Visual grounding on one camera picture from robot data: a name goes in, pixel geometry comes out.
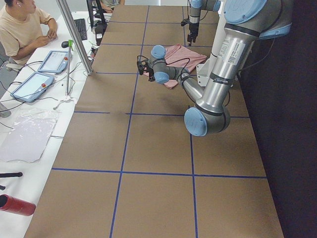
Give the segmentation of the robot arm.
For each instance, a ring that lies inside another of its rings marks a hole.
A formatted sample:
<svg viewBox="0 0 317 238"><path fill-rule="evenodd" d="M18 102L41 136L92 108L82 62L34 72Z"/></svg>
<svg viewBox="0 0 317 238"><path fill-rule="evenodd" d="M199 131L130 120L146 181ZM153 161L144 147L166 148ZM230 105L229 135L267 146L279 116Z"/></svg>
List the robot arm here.
<svg viewBox="0 0 317 238"><path fill-rule="evenodd" d="M287 35L293 6L291 0L194 0L189 17L182 21L182 25L189 25L188 43L196 40L201 11L221 10L207 85L201 87L185 67L169 66L161 45L152 48L148 59L137 62L138 71L147 72L150 81L164 84L174 79L182 86L195 104L184 115L185 126L192 135L224 131L230 114L223 103L254 41Z"/></svg>
<svg viewBox="0 0 317 238"><path fill-rule="evenodd" d="M196 42L199 33L199 25L201 19L201 11L218 11L220 9L221 1L219 0L191 0L190 11L188 17L189 34L187 37L188 45Z"/></svg>

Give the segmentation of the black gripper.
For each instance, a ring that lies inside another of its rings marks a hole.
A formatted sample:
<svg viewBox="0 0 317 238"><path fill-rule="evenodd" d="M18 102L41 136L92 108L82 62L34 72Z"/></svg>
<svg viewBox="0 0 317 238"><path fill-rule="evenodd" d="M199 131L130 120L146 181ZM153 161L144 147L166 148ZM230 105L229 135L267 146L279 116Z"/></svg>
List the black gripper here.
<svg viewBox="0 0 317 238"><path fill-rule="evenodd" d="M150 63L147 63L146 72L149 74L148 81L149 82L154 82L155 81L154 69L153 69L153 66Z"/></svg>
<svg viewBox="0 0 317 238"><path fill-rule="evenodd" d="M196 37L198 36L199 32L199 23L189 23L189 30L190 33L187 36L187 43L188 46L191 46L193 43L196 42Z"/></svg>

